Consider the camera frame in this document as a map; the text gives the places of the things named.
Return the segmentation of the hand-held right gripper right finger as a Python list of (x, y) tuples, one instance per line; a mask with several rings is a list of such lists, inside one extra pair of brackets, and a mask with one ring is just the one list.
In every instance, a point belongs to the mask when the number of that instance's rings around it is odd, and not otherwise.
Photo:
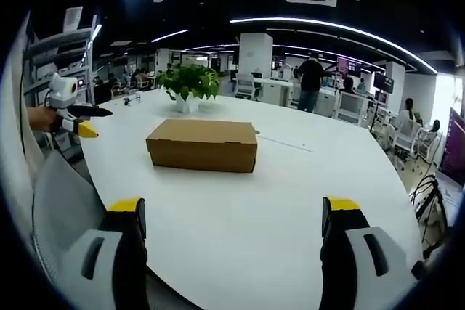
[(360, 206), (324, 197), (321, 309), (393, 309), (418, 281), (403, 249)]

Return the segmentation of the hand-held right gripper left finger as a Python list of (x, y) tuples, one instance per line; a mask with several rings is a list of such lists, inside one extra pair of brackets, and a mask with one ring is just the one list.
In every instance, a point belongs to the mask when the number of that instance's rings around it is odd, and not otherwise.
[(62, 292), (73, 309), (147, 309), (145, 200), (111, 205), (62, 260)]

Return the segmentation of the person's left hand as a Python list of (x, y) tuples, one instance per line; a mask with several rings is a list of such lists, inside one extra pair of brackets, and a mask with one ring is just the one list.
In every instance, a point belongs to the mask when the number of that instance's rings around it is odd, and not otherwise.
[(46, 106), (27, 107), (29, 126), (33, 131), (51, 132), (60, 119), (59, 115)]

